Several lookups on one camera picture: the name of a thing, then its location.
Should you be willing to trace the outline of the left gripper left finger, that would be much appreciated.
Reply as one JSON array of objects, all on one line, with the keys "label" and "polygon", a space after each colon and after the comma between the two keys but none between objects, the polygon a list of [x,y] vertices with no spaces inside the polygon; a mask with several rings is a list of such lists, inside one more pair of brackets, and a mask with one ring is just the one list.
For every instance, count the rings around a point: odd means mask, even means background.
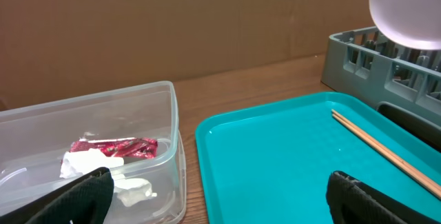
[{"label": "left gripper left finger", "polygon": [[1,216],[1,224],[103,224],[114,180],[100,167],[37,200]]}]

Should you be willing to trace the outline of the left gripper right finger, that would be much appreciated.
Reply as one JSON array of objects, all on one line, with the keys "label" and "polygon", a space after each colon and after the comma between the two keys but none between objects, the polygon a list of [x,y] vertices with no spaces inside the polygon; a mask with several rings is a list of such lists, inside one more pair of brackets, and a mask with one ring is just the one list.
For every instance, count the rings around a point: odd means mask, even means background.
[{"label": "left gripper right finger", "polygon": [[342,171],[329,176],[326,200],[335,224],[440,224]]}]

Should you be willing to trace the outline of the white napkin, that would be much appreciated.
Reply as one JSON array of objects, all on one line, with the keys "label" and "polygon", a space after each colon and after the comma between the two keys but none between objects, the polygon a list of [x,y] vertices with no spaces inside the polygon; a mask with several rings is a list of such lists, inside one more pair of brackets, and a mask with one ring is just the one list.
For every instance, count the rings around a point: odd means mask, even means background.
[{"label": "white napkin", "polygon": [[[66,152],[61,161],[60,177],[64,179],[85,175],[99,167],[114,168],[124,165],[122,157],[106,156],[98,149],[81,152]],[[132,207],[138,202],[156,198],[152,184],[147,179],[129,178],[124,174],[112,176],[114,193],[125,207]]]}]

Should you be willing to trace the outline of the red snack wrapper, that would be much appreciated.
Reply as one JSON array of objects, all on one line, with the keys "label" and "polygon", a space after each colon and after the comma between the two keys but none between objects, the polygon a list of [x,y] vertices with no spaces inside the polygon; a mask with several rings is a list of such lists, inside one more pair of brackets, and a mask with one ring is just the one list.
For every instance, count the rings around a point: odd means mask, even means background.
[{"label": "red snack wrapper", "polygon": [[130,157],[138,159],[153,159],[157,155],[158,141],[151,138],[119,138],[75,141],[70,152],[83,152],[89,149],[99,150],[107,157]]}]

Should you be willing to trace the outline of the large white plate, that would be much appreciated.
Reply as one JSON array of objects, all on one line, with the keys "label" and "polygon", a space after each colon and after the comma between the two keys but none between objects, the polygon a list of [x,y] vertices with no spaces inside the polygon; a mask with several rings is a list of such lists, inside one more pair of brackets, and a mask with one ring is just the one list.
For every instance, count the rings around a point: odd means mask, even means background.
[{"label": "large white plate", "polygon": [[376,27],[408,48],[440,49],[440,0],[369,0]]}]

